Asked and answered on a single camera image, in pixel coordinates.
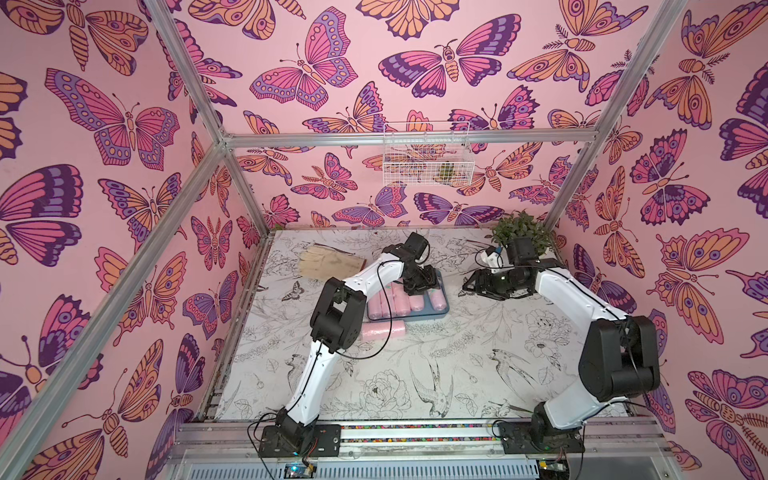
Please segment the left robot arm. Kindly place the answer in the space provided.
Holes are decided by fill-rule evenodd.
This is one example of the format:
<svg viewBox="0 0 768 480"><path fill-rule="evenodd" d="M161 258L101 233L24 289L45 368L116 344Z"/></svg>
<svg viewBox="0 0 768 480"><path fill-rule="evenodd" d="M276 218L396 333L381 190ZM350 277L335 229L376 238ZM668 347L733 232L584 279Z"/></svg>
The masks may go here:
<svg viewBox="0 0 768 480"><path fill-rule="evenodd" d="M274 423L280 440L294 452L304 452L314 441L332 370L361 334L368 301L396 281L403 283L408 294L424 293L438 285L436 270L426 263L429 250L428 240L412 233L405 242L385 247L355 275L326 280L310 316L307 364Z"/></svg>

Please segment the blue plastic storage box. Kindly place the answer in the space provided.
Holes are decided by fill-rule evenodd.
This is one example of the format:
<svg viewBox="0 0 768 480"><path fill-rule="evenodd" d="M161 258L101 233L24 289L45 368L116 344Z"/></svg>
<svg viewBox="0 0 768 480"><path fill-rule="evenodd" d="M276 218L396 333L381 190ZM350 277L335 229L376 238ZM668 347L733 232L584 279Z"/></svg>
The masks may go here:
<svg viewBox="0 0 768 480"><path fill-rule="evenodd" d="M446 295L445 287L444 287L444 282L443 282L443 279L442 279L442 274L440 272L437 272L437 276L438 276L438 287L437 288L441 288L443 290L443 292L445 294L445 297L447 299L447 295ZM400 284L402 284L401 280L398 279L395 282L389 283L387 286L391 287L391 285L393 283L400 283ZM424 295L424 299L425 299L425 308L424 308L424 310L422 312L412 312L411 311L411 313L408 316L406 316L406 317L396 317L395 316L393 318L393 320L402 320L402 321L434 320L434 319L443 318L443 317L445 317L448 314L448 312L450 311L449 303L448 303L448 309L446 311L444 311L444 312L435 312L433 310L433 308L432 308L431 303L430 303L429 296L428 296L428 291L423 293L423 295ZM368 318L367 306L366 306L366 318L369 321L371 321ZM373 322L386 322L389 319L390 318L383 318L381 320L373 321Z"/></svg>

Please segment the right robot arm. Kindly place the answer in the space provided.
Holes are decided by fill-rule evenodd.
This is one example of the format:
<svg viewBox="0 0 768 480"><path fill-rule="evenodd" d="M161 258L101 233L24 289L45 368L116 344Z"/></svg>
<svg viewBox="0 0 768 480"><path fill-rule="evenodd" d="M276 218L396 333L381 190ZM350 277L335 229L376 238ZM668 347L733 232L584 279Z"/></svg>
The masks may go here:
<svg viewBox="0 0 768 480"><path fill-rule="evenodd" d="M541 435L581 428L606 407L650 393L661 383L656 328L645 316L611 305L554 258L540 258L530 237L480 250L478 268L462 285L496 301L538 294L551 301L585 335L578 379L534 409L531 427Z"/></svg>

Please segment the pink trash bag roll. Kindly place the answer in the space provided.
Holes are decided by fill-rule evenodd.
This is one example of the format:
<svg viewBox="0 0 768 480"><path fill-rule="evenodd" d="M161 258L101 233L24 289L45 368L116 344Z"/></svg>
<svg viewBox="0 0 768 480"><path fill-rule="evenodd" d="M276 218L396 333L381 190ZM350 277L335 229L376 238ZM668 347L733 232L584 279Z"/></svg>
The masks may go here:
<svg viewBox="0 0 768 480"><path fill-rule="evenodd" d="M395 317L395 304L393 298L393 291L390 286L386 286L381 291L381 305L382 305L382 317L391 318Z"/></svg>
<svg viewBox="0 0 768 480"><path fill-rule="evenodd" d="M391 290L395 305L395 316L406 317L411 313L411 305L408 295L405 293L403 285L400 283L393 283Z"/></svg>
<svg viewBox="0 0 768 480"><path fill-rule="evenodd" d="M412 312L422 312L425 308L425 299L423 294L409 295L409 305Z"/></svg>
<svg viewBox="0 0 768 480"><path fill-rule="evenodd" d="M392 322L367 322L361 330L363 341L385 340L402 337L406 334L406 324L402 320Z"/></svg>
<svg viewBox="0 0 768 480"><path fill-rule="evenodd" d="M378 321L385 317L387 313L386 302L383 299L382 292L376 293L367 304L368 318L371 321Z"/></svg>
<svg viewBox="0 0 768 480"><path fill-rule="evenodd" d="M448 302L441 288L429 289L428 296L435 312L444 312L448 309Z"/></svg>

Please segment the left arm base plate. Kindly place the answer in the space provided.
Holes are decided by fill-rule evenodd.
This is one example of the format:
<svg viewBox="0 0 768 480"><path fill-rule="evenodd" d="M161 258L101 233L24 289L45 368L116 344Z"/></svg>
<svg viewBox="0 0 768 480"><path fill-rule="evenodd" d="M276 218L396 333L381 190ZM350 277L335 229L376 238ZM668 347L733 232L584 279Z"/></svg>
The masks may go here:
<svg viewBox="0 0 768 480"><path fill-rule="evenodd" d="M274 425L263 429L258 453L262 458L337 457L341 447L341 426L321 424L287 433Z"/></svg>

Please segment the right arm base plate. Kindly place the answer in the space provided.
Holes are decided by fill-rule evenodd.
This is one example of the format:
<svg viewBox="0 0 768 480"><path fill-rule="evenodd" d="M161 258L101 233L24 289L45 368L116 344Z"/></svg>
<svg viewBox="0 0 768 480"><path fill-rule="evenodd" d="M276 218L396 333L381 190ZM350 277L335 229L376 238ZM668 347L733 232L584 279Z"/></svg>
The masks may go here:
<svg viewBox="0 0 768 480"><path fill-rule="evenodd" d="M531 422L499 421L493 430L505 454L546 456L585 452L579 428L558 430Z"/></svg>

